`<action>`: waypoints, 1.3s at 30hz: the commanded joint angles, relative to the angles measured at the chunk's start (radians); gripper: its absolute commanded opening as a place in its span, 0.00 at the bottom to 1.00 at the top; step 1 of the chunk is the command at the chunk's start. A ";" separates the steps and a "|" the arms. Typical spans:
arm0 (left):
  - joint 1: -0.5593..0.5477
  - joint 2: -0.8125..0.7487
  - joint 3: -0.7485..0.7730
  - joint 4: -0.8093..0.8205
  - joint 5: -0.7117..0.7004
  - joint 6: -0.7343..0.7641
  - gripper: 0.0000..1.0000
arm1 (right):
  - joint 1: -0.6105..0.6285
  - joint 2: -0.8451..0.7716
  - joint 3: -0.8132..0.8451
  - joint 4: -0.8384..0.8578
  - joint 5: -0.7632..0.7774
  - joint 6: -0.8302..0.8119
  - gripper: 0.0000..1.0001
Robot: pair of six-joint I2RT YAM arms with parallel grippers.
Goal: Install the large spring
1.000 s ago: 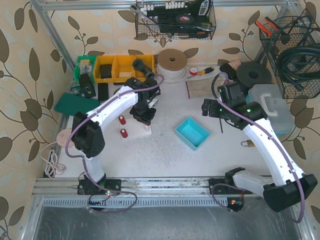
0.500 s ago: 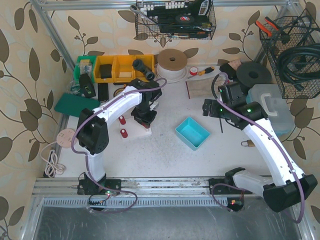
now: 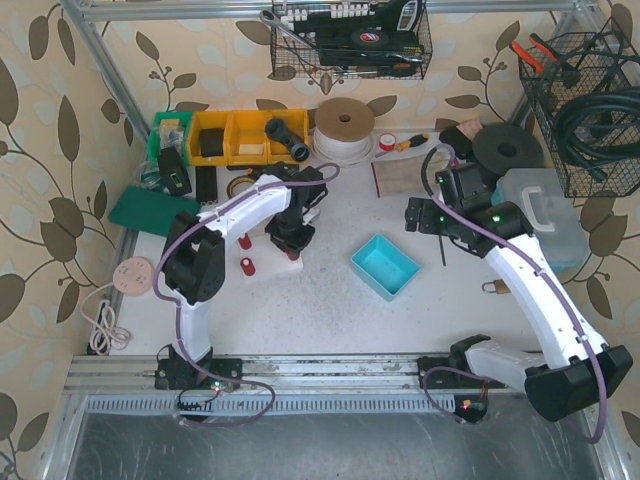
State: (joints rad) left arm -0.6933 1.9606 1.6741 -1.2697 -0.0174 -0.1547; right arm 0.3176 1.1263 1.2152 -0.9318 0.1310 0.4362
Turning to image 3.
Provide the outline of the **teal plastic tray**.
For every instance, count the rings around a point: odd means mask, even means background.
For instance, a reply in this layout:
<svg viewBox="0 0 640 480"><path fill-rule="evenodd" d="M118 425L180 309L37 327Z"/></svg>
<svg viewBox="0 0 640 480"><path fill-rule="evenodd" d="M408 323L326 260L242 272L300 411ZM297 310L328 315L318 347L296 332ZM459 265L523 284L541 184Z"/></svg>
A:
<svg viewBox="0 0 640 480"><path fill-rule="evenodd" d="M350 258L354 273L385 301L393 301L421 266L382 234L375 234Z"/></svg>

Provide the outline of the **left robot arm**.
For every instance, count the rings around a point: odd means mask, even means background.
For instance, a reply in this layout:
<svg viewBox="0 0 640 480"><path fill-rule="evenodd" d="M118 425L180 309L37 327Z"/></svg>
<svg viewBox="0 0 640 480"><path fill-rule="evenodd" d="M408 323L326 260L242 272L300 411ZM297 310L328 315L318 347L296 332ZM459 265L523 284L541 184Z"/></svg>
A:
<svg viewBox="0 0 640 480"><path fill-rule="evenodd" d="M327 196L333 179L323 170L296 170L280 162L213 210L175 216L153 277L155 295L175 306L169 359L157 369L167 376L170 388L192 388L205 378L214 386L243 384L241 377L211 367L211 301L226 278L227 251L263 224L271 243L288 259L298 259L315 234L305 217Z"/></svg>

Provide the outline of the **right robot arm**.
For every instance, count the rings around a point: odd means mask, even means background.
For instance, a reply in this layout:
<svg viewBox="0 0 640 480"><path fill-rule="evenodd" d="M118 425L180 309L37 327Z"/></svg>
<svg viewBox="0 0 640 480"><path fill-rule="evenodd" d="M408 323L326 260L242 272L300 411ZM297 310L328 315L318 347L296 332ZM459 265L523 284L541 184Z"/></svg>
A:
<svg viewBox="0 0 640 480"><path fill-rule="evenodd" d="M511 201L494 205L472 164L435 175L438 193L412 197L405 229L462 241L504 281L541 347L538 354L478 334L452 345L451 368L523 392L545 420L556 422L606 402L633 365L623 345L611 346L580 313L546 260L533 226Z"/></svg>

